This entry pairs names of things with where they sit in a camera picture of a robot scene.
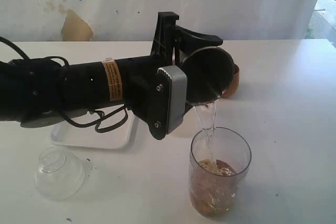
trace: clear plastic cup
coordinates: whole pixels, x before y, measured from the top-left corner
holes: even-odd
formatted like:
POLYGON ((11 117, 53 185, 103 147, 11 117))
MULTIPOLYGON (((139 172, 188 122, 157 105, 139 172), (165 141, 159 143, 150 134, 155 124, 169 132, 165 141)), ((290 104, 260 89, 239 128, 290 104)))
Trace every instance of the clear plastic cup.
POLYGON ((73 195, 85 179, 81 160, 72 152, 50 147, 41 152, 35 187, 46 198, 63 200, 73 195))
POLYGON ((251 149, 238 133, 216 127, 211 139, 216 169, 206 169, 211 157, 206 135, 198 132, 191 143, 189 194, 194 208, 205 217, 227 213, 237 197, 237 185, 247 174, 251 149))

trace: table surface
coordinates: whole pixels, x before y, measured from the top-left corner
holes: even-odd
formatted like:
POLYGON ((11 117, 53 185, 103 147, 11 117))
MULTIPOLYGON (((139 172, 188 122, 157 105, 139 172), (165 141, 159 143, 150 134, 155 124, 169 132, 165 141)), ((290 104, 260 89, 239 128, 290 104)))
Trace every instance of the table surface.
MULTIPOLYGON (((150 42, 18 45, 31 57, 58 55, 70 63, 143 56, 151 48, 150 42)), ((223 48, 240 66, 240 86, 218 102, 216 125, 245 137, 252 163, 221 222, 336 223, 336 50, 327 40, 226 41, 223 48)), ((1 61, 18 58, 4 45, 0 52, 1 61)), ((33 179, 51 131, 0 123, 1 223, 215 223, 188 197, 190 143, 198 131, 193 111, 162 141, 140 122, 119 150, 68 147, 93 169, 78 193, 61 202, 43 198, 33 179)))

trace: orange label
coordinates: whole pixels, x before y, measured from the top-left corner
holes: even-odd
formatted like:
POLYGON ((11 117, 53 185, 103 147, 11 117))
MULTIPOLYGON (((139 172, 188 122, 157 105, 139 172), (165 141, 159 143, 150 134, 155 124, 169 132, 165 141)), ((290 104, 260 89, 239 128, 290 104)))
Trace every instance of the orange label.
POLYGON ((122 81, 115 61, 103 62, 110 88, 110 101, 122 100, 122 81))

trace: orange object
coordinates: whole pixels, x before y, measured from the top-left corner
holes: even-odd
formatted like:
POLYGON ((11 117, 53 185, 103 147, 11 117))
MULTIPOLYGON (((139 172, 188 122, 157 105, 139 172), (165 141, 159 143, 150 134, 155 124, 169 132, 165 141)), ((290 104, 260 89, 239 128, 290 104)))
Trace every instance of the orange object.
POLYGON ((235 74, 233 80, 227 90, 222 94, 222 98, 228 98, 234 93, 236 93, 239 86, 239 66, 235 64, 235 74))

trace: screw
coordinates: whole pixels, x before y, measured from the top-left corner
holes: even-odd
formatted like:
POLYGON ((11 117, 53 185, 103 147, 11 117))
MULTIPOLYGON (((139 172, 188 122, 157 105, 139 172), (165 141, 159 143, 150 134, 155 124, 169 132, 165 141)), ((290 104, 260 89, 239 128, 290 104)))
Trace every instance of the screw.
POLYGON ((161 127, 161 122, 157 121, 156 123, 154 123, 155 128, 159 128, 161 127))
POLYGON ((157 90, 158 92, 161 92, 161 91, 163 90, 163 85, 162 85, 162 84, 157 85, 157 86, 156 86, 156 90, 157 90))

